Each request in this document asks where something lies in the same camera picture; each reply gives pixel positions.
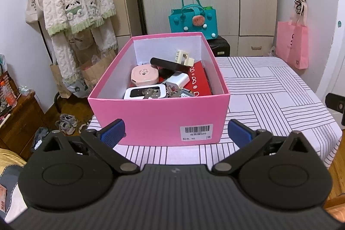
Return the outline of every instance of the drawer handle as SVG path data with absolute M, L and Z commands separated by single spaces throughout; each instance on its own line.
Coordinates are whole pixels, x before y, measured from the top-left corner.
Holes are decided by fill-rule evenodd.
M 251 46 L 251 49 L 252 49 L 252 50 L 261 50 L 261 49 L 262 49 L 262 46 L 259 46 L 259 47 L 253 47 L 253 46 Z

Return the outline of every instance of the pink box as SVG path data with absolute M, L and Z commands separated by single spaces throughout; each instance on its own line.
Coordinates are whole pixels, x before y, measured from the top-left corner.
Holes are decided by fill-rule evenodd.
M 132 69 L 152 57 L 175 61 L 178 50 L 202 61 L 212 96 L 123 100 Z M 120 51 L 90 94 L 89 103 L 104 128 L 115 119 L 125 122 L 129 146 L 190 146 L 220 141 L 230 93 L 202 33 L 133 37 Z

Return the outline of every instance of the pink compact case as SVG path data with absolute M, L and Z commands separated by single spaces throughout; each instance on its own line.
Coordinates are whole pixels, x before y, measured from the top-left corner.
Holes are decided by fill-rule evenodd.
M 148 86 L 158 83 L 158 69 L 151 65 L 136 66 L 132 70 L 131 80 L 136 86 Z

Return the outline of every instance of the white patterned tablecloth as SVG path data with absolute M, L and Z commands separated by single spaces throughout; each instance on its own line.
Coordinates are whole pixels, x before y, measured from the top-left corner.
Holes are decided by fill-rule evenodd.
M 279 136 L 302 131 L 324 164 L 331 165 L 342 131 L 314 92 L 284 61 L 275 57 L 216 59 L 231 93 L 219 143 L 186 147 L 116 145 L 114 150 L 141 169 L 147 163 L 207 164 L 211 168 L 238 149 L 227 132 L 229 120 L 237 119 L 253 130 L 265 128 Z M 101 129 L 95 116 L 89 128 Z

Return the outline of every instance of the panda applique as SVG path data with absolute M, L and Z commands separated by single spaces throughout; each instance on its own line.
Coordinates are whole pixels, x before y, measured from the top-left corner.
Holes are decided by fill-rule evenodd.
M 91 14 L 92 14 L 93 16 L 95 16 L 95 15 L 98 15 L 98 16 L 99 16 L 99 11 L 98 11 L 98 9 L 97 9 L 96 4 L 95 4 L 93 1 L 91 1 L 91 3 L 90 3 L 90 9 L 91 9 Z
M 83 15 L 82 12 L 82 5 L 79 1 L 76 1 L 74 3 L 68 4 L 65 8 L 67 19 L 73 20 L 74 15 L 78 15 L 79 17 Z

